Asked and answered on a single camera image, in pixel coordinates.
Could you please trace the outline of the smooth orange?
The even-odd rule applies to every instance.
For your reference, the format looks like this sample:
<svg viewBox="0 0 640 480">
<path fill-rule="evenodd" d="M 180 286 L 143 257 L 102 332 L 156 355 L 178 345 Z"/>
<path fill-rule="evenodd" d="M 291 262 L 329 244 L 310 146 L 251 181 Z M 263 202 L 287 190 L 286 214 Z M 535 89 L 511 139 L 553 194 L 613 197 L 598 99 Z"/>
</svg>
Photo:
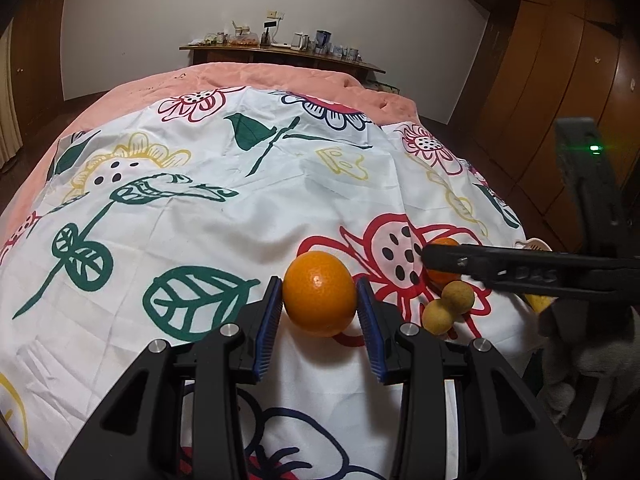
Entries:
<svg viewBox="0 0 640 480">
<path fill-rule="evenodd" d="M 356 313 L 355 282 L 341 260 L 327 252 L 297 256 L 286 269 L 282 294 L 292 323 L 315 337 L 341 333 Z"/>
</svg>

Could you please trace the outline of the wooden wardrobe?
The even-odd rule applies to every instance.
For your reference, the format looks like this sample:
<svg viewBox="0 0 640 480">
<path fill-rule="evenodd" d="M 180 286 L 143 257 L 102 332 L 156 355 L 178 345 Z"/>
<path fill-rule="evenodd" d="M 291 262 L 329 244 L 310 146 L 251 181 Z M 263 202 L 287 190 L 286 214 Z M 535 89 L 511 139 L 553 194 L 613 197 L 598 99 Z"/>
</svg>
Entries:
<svg viewBox="0 0 640 480">
<path fill-rule="evenodd" d="M 554 123 L 590 117 L 616 182 L 639 162 L 639 45 L 611 0 L 472 0 L 488 19 L 449 125 L 530 236 L 582 244 Z"/>
</svg>

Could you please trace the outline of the wooden sideboard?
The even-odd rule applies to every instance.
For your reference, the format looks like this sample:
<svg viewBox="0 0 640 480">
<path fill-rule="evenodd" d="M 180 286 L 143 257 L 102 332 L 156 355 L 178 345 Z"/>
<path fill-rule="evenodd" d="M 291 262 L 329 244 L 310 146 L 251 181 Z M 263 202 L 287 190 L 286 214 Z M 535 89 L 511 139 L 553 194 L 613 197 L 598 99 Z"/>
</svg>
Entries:
<svg viewBox="0 0 640 480">
<path fill-rule="evenodd" d="M 371 74 L 385 74 L 385 70 L 373 64 L 285 48 L 194 44 L 193 46 L 181 46 L 179 50 L 189 53 L 191 65 L 213 62 L 288 65 L 345 73 L 356 78 L 359 82 L 366 81 Z"/>
</svg>

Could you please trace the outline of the green longan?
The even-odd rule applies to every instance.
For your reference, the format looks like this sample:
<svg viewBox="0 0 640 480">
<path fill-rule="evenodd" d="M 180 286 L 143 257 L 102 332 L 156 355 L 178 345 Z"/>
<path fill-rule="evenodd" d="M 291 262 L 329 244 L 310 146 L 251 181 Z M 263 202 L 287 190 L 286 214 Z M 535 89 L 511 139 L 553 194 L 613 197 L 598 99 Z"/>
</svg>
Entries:
<svg viewBox="0 0 640 480">
<path fill-rule="evenodd" d="M 440 299 L 452 315 L 462 315 L 474 306 L 474 289 L 468 283 L 451 281 L 442 289 Z"/>
<path fill-rule="evenodd" d="M 440 299 L 430 301 L 423 309 L 421 322 L 424 330 L 442 336 L 454 325 L 454 316 Z"/>
</svg>

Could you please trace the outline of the brown wooden door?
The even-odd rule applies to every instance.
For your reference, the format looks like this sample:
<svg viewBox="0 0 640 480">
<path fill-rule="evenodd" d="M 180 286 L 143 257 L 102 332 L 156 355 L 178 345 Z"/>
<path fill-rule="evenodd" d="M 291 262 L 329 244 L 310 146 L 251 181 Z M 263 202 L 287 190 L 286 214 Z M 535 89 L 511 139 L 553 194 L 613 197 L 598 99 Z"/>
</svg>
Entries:
<svg viewBox="0 0 640 480">
<path fill-rule="evenodd" d="M 61 30 L 64 0 L 22 0 L 11 32 L 12 92 L 21 135 L 28 138 L 64 101 Z"/>
</svg>

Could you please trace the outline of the right green longan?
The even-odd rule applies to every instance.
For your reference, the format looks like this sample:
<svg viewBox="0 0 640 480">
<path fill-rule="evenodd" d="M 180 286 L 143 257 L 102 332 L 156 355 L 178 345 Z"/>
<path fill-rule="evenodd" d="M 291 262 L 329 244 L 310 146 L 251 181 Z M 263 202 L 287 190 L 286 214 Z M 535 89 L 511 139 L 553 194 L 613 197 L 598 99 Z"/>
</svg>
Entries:
<svg viewBox="0 0 640 480">
<path fill-rule="evenodd" d="M 474 306 L 474 289 L 468 283 L 451 281 L 442 289 L 440 299 L 452 315 L 462 315 Z"/>
</svg>

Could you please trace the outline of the floral white bed sheet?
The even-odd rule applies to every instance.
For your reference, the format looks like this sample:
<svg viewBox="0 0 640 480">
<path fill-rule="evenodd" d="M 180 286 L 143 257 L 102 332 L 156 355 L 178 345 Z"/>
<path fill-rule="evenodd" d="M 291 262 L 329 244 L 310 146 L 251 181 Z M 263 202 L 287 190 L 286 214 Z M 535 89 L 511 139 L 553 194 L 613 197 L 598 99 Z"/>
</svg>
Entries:
<svg viewBox="0 0 640 480">
<path fill-rule="evenodd" d="M 206 88 L 89 110 L 1 207 L 1 411 L 45 473 L 139 352 L 235 321 L 327 252 L 419 323 L 431 242 L 514 247 L 521 219 L 411 113 Z"/>
</svg>

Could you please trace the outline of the cream plastic basket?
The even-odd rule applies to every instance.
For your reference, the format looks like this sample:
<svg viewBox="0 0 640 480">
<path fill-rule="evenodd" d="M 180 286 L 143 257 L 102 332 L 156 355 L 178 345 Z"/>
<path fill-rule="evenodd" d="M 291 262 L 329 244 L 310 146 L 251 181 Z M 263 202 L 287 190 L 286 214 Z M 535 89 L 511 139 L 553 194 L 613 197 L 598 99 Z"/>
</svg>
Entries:
<svg viewBox="0 0 640 480">
<path fill-rule="evenodd" d="M 537 252 L 551 252 L 551 247 L 540 238 L 533 237 L 528 240 L 517 240 L 515 246 L 526 250 L 536 250 Z"/>
</svg>

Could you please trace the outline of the blue white mug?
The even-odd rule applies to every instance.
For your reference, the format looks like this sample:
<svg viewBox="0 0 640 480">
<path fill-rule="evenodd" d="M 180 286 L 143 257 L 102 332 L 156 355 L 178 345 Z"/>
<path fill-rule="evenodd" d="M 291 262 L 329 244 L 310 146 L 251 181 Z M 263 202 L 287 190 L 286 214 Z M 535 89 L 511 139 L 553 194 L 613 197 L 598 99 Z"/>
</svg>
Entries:
<svg viewBox="0 0 640 480">
<path fill-rule="evenodd" d="M 332 34 L 327 30 L 318 29 L 316 38 L 314 38 L 314 53 L 318 55 L 326 55 L 331 47 Z"/>
</svg>

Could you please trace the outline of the left green longan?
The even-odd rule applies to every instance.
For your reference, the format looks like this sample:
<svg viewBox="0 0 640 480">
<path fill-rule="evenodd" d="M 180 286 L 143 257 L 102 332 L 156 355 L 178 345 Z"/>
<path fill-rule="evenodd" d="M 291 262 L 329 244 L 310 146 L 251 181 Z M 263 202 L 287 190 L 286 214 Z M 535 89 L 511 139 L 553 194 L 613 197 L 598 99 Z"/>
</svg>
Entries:
<svg viewBox="0 0 640 480">
<path fill-rule="evenodd" d="M 440 299 L 430 301 L 423 309 L 421 322 L 424 330 L 442 336 L 454 325 L 454 316 Z"/>
</svg>

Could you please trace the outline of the yellow banana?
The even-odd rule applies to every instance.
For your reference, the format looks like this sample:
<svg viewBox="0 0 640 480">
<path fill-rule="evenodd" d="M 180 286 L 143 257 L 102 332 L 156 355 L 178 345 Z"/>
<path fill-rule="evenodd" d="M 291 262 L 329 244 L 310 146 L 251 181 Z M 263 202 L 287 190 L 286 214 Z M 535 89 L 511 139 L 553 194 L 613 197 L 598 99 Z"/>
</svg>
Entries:
<svg viewBox="0 0 640 480">
<path fill-rule="evenodd" d="M 525 294 L 524 298 L 536 314 L 541 314 L 542 311 L 546 310 L 555 302 L 555 299 L 549 296 Z"/>
</svg>

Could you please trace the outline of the beige curtain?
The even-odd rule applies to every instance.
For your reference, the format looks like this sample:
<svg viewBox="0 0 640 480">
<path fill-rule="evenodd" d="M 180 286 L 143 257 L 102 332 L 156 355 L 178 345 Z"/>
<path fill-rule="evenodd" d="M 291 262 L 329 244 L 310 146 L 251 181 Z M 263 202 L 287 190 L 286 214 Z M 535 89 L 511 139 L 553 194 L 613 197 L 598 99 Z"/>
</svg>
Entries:
<svg viewBox="0 0 640 480">
<path fill-rule="evenodd" d="M 0 44 L 0 164 L 4 168 L 23 146 L 20 126 L 15 113 L 12 70 L 11 70 L 11 32 L 10 23 Z"/>
</svg>

